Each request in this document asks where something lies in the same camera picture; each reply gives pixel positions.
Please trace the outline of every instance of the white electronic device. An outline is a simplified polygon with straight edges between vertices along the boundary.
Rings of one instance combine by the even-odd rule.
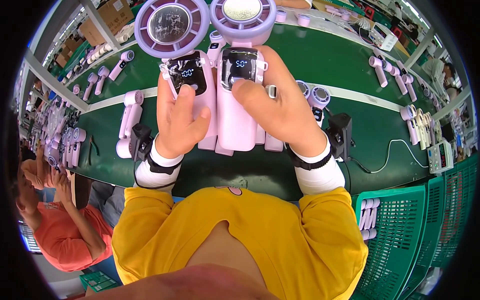
[[[427,149],[430,174],[442,173],[453,168],[452,146],[443,140]]]
[[[398,41],[398,37],[390,29],[377,22],[370,29],[370,39],[378,48],[384,51],[391,51]]]

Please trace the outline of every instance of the black wrist strap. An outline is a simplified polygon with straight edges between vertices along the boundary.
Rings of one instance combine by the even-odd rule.
[[[168,174],[172,175],[173,171],[178,168],[179,165],[181,165],[181,162],[183,161],[183,158],[179,163],[177,163],[174,166],[171,167],[162,167],[161,165],[157,164],[155,161],[153,161],[152,156],[150,154],[147,155],[147,162],[150,165],[150,172],[152,173],[160,173],[160,174]]]
[[[287,146],[287,154],[288,156],[290,156],[290,159],[292,160],[293,165],[296,166],[297,168],[302,168],[307,171],[323,167],[332,158],[332,147],[330,146],[330,151],[328,152],[327,156],[325,156],[319,162],[309,164],[305,162],[303,159],[301,159],[300,157],[298,157],[295,153],[293,153],[289,144],[285,143],[285,145]]]

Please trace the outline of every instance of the forearm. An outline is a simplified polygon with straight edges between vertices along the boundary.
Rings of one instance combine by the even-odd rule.
[[[173,159],[168,159],[162,157],[159,153],[157,148],[155,147],[156,145],[156,139],[158,138],[155,137],[155,140],[153,141],[153,147],[152,151],[150,152],[150,157],[152,160],[157,163],[159,166],[162,167],[172,167],[177,165],[181,160],[183,159],[183,155],[180,155],[179,157],[173,158]],[[167,184],[170,184],[174,181],[177,180],[178,173],[180,171],[181,165],[179,165],[177,168],[174,169],[173,173],[171,175],[166,174],[166,173],[155,173],[150,170],[150,165],[148,161],[143,161],[135,171],[135,176],[137,178],[137,182],[133,185],[134,187],[137,187],[137,183],[141,186],[144,187],[156,187],[156,186],[164,186]],[[171,192],[173,189],[173,184],[170,186],[167,186],[165,188],[158,189],[159,191],[163,192]]]
[[[322,134],[325,137],[325,147],[317,156],[302,156],[294,147],[292,147],[292,151],[306,163],[313,164],[321,161],[327,157],[327,155],[331,155],[330,142],[326,134],[324,132],[322,132]],[[333,156],[320,168],[305,170],[295,167],[295,174],[297,175],[297,181],[304,195],[321,194],[345,186],[345,177]]]
[[[275,0],[277,6],[285,6],[291,8],[310,8],[312,5],[306,0]]]
[[[72,202],[65,205],[65,210],[72,218],[82,236],[82,239],[87,244],[90,254],[92,255],[92,260],[98,258],[107,247],[105,242],[103,242],[98,232],[93,229],[90,223],[80,214]]]
[[[36,161],[36,175],[40,179],[43,185],[45,181],[45,178],[44,178],[45,174],[43,170],[43,154],[37,155],[35,161]]]

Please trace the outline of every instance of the pliers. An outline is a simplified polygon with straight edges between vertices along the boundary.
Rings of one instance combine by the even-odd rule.
[[[90,144],[88,146],[88,165],[91,166],[92,164],[90,163],[90,153],[92,152],[92,146],[93,146],[93,149],[95,150],[95,154],[96,156],[100,156],[98,154],[98,147],[95,145],[94,141],[93,141],[93,136],[90,136]]]

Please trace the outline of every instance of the hair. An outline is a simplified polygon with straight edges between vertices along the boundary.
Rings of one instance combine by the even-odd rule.
[[[452,77],[455,78],[456,70],[453,64],[451,62],[447,62],[445,65],[450,69],[450,72],[452,72]]]

